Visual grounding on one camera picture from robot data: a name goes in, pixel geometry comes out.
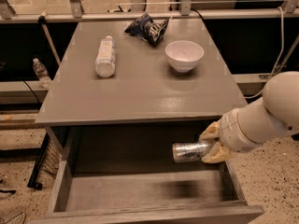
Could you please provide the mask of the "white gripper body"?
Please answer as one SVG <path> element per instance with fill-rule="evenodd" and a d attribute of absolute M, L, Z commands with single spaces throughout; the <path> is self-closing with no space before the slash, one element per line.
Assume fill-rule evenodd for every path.
<path fill-rule="evenodd" d="M 221 117 L 220 140 L 232 151 L 246 153 L 261 145 L 251 141 L 243 134 L 237 118 L 238 112 L 239 108 L 236 108 Z"/>

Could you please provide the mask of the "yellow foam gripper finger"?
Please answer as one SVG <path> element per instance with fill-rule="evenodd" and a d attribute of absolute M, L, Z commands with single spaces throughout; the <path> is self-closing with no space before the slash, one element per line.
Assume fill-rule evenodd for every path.
<path fill-rule="evenodd" d="M 235 151 L 226 147 L 222 142 L 217 142 L 212 149 L 201 159 L 203 163 L 219 163 L 227 161 L 236 155 Z"/>
<path fill-rule="evenodd" d="M 217 141 L 220 137 L 220 122 L 213 121 L 208 127 L 199 135 L 200 140 L 214 140 Z"/>

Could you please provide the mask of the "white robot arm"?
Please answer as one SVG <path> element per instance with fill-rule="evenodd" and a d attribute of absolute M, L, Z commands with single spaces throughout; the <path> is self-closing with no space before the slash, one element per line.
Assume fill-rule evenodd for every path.
<path fill-rule="evenodd" d="M 200 140 L 216 141 L 201 161 L 227 161 L 269 139 L 294 134 L 299 134 L 299 72 L 290 71 L 271 77 L 261 98 L 225 113 L 200 134 Z"/>

